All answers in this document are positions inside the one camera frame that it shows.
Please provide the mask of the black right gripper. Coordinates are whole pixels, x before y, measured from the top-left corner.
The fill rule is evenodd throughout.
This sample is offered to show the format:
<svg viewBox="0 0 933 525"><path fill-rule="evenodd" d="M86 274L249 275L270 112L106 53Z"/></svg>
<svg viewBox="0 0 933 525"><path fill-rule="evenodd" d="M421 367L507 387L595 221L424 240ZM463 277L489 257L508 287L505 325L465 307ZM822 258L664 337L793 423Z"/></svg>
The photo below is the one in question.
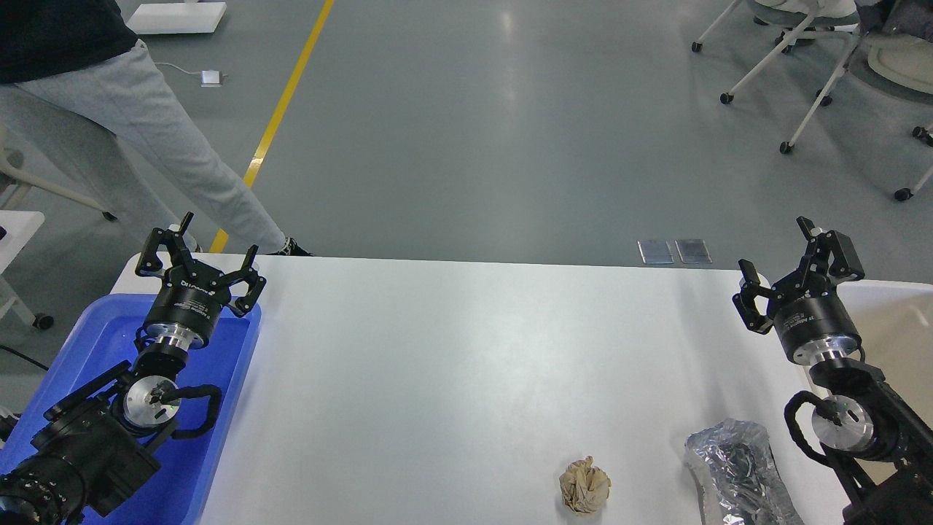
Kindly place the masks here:
<svg viewBox="0 0 933 525"><path fill-rule="evenodd" d="M774 328L787 361L814 365L840 359L860 350L862 339L836 295L842 283L865 278L865 269L849 236L825 230L804 216L797 217L807 241L795 288L790 276L762 286L751 260L738 260L742 273L733 305L747 330L766 335Z"/></svg>

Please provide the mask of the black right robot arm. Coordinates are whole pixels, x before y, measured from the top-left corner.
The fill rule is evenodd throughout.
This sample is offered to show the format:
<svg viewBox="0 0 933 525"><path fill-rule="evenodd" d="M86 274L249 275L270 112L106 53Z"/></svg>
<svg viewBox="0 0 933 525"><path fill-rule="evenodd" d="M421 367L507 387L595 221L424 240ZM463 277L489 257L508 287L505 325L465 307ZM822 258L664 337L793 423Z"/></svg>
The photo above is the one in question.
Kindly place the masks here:
<svg viewBox="0 0 933 525"><path fill-rule="evenodd" d="M797 448L830 468L849 498L846 524L929 524L931 428L863 358L861 336L838 295L865 271L849 236L797 218L806 240L799 265L763 285L750 260L733 305L744 327L776 332L786 358L806 367L827 396L797 392L784 423Z"/></svg>

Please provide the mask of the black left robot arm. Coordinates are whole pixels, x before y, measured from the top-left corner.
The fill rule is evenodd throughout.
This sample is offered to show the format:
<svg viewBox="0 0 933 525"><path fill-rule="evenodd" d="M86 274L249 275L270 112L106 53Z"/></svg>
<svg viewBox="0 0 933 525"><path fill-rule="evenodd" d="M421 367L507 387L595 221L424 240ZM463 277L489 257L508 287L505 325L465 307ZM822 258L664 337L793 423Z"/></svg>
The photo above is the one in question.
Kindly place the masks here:
<svg viewBox="0 0 933 525"><path fill-rule="evenodd" d="M4 524L80 524L87 508L107 516L157 474L162 444L200 438L219 422L220 386L181 386L178 376L191 351L210 343L224 309L237 318L254 310L266 279L254 268L257 245L230 272L196 259L184 241L193 217L151 230L136 275L160 288L133 336L136 358L44 412L33 454L2 475Z"/></svg>

